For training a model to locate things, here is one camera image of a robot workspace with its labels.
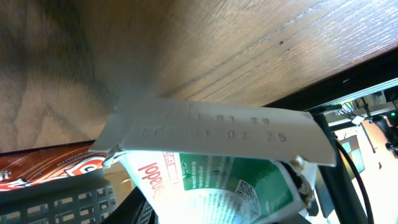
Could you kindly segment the red chocolate bar wrapper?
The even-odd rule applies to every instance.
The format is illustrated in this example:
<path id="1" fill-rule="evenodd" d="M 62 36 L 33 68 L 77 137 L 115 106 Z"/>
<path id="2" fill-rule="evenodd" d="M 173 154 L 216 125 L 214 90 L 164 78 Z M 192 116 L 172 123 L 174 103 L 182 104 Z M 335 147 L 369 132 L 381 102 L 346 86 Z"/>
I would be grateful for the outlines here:
<path id="1" fill-rule="evenodd" d="M 1 156 L 1 191 L 7 192 L 101 169 L 105 153 L 89 144 Z"/>

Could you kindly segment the white green-labelled box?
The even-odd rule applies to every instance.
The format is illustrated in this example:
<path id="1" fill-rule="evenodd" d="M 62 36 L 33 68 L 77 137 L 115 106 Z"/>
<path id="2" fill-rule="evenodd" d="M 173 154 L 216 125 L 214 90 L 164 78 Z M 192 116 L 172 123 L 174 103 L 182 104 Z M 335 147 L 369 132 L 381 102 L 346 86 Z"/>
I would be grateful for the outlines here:
<path id="1" fill-rule="evenodd" d="M 155 99 L 118 108 L 91 146 L 161 223 L 275 223 L 314 199 L 333 146 L 308 112 Z"/>

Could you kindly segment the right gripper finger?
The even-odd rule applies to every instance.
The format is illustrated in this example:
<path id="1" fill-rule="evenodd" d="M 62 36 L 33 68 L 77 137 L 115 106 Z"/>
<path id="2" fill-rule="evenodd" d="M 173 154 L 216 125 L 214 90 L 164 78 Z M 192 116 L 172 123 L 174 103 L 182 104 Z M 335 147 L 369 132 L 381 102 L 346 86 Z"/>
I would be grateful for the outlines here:
<path id="1" fill-rule="evenodd" d="M 155 211 L 136 187 L 101 224 L 155 224 Z"/>

